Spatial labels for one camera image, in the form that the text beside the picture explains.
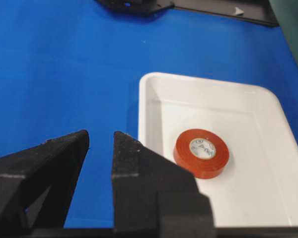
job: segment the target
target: white plastic tray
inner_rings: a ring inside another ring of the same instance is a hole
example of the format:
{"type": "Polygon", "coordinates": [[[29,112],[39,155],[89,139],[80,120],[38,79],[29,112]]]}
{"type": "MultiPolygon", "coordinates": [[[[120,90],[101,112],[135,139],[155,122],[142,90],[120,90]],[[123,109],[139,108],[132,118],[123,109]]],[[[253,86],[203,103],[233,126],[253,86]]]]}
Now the white plastic tray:
{"type": "Polygon", "coordinates": [[[223,173],[196,179],[217,227],[298,226],[298,146],[265,88],[150,73],[140,81],[139,140],[174,162],[178,135],[212,131],[230,150],[223,173]]]}

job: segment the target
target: white arrow marking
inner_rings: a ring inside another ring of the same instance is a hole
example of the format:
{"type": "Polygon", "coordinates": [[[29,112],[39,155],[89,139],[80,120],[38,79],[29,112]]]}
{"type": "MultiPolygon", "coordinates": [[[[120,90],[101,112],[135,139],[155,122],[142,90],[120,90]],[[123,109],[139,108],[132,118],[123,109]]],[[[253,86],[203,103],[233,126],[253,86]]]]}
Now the white arrow marking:
{"type": "Polygon", "coordinates": [[[244,11],[236,6],[234,16],[240,16],[243,14],[244,14],[244,11]]]}

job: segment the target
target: roll of tape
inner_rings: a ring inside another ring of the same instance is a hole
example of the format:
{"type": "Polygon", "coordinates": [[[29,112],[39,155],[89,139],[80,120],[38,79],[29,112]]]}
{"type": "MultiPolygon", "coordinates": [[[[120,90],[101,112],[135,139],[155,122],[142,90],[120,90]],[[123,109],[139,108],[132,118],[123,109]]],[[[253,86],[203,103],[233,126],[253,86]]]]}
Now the roll of tape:
{"type": "Polygon", "coordinates": [[[214,133],[191,129],[179,135],[173,156],[179,166],[195,177],[211,179],[223,171],[229,151],[224,141],[214,133]]]}

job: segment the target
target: red electrical tape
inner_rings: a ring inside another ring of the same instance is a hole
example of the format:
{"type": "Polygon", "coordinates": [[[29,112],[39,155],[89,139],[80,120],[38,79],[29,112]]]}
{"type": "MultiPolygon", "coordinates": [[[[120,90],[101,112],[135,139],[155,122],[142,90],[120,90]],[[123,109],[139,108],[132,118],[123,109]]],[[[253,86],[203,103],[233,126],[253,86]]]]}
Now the red electrical tape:
{"type": "Polygon", "coordinates": [[[201,129],[181,133],[174,147],[176,163],[200,179],[218,176],[228,162],[229,151],[224,141],[201,129]]]}

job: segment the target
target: blue table surface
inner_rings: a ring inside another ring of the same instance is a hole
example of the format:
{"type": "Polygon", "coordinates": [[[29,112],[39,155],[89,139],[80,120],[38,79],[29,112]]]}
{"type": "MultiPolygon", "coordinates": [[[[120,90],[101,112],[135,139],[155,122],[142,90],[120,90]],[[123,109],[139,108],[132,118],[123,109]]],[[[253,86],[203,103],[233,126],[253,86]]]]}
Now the blue table surface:
{"type": "Polygon", "coordinates": [[[89,131],[66,227],[113,226],[113,132],[137,137],[139,80],[153,71],[266,87],[298,143],[298,67],[279,27],[180,10],[134,17],[93,0],[0,0],[0,156],[89,131]]]}

